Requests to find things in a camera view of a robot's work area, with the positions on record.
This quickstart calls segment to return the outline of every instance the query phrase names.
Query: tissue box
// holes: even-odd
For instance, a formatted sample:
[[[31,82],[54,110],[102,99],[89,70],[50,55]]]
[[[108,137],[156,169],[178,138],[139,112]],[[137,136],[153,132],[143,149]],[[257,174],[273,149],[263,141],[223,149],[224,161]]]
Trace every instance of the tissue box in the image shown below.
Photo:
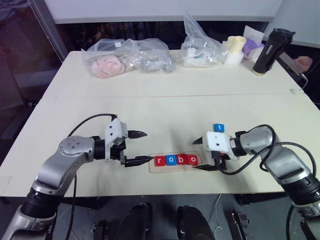
[[[242,52],[244,53],[245,59],[254,59],[259,57],[260,53],[264,49],[264,44],[260,43],[257,45],[254,41],[247,39],[243,46]]]

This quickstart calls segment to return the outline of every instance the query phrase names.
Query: floor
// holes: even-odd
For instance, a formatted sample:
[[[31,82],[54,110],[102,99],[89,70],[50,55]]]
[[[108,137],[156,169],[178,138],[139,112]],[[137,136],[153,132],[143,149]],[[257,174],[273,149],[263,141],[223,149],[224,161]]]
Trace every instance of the floor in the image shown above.
[[[250,228],[255,240],[284,240],[285,222],[291,201],[287,197],[258,202],[247,206],[238,205],[234,196],[223,194],[217,204],[216,214],[212,214],[216,194],[190,194],[190,195],[146,195],[146,196],[114,196],[104,197],[104,206],[99,210],[76,206],[75,217],[70,240],[93,240],[91,229],[94,223],[107,221],[110,235],[114,235],[122,218],[138,203],[149,202],[152,205],[152,227],[147,240],[174,240],[178,239],[176,231],[176,210],[179,206],[190,205],[198,208],[203,216],[209,220],[212,230],[215,231],[216,240],[236,239],[230,232],[227,218],[230,211],[245,212],[250,218]],[[17,206],[23,198],[9,198],[9,205],[0,202],[0,236],[5,231]],[[71,206],[62,203],[58,209],[58,218],[54,240],[65,239],[71,214]],[[291,219],[291,239],[305,239],[300,229],[300,216],[296,213]]]

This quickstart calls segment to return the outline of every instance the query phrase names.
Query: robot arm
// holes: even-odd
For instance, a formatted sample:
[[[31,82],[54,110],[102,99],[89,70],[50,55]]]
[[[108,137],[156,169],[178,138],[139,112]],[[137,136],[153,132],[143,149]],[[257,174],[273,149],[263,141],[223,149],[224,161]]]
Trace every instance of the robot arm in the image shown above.
[[[259,154],[267,171],[291,198],[305,222],[312,226],[316,222],[318,228],[312,233],[316,239],[320,239],[320,182],[294,151],[283,147],[295,144],[279,142],[268,125],[255,127],[248,132],[237,132],[235,135],[236,137],[230,137],[220,132],[207,132],[203,137],[205,150],[216,157],[213,161],[217,169],[227,174],[220,168],[220,153],[227,154],[234,161],[240,156]]]
[[[57,151],[42,165],[30,192],[16,210],[2,240],[34,239],[35,236],[37,239],[45,239],[47,229],[55,220],[57,208],[77,170],[94,159],[118,159],[125,167],[148,162],[152,157],[137,156],[127,159],[124,155],[126,138],[146,135],[141,131],[128,131],[126,124],[115,118],[105,130],[105,139],[81,136],[64,139]]]

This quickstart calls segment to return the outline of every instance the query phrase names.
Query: clear plastic bag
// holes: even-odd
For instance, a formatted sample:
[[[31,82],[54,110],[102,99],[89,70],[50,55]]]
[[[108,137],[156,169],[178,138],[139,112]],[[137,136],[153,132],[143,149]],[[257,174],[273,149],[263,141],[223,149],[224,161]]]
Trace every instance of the clear plastic bag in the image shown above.
[[[158,38],[126,40],[119,52],[131,52],[130,63],[142,72],[173,72],[176,64],[168,46]]]
[[[221,63],[225,55],[222,44],[208,37],[190,14],[184,15],[183,22],[187,36],[177,62],[185,67],[214,67]]]
[[[119,51],[123,39],[101,39],[87,51],[81,50],[82,60],[88,70],[100,79],[106,79],[133,70],[129,52]]]

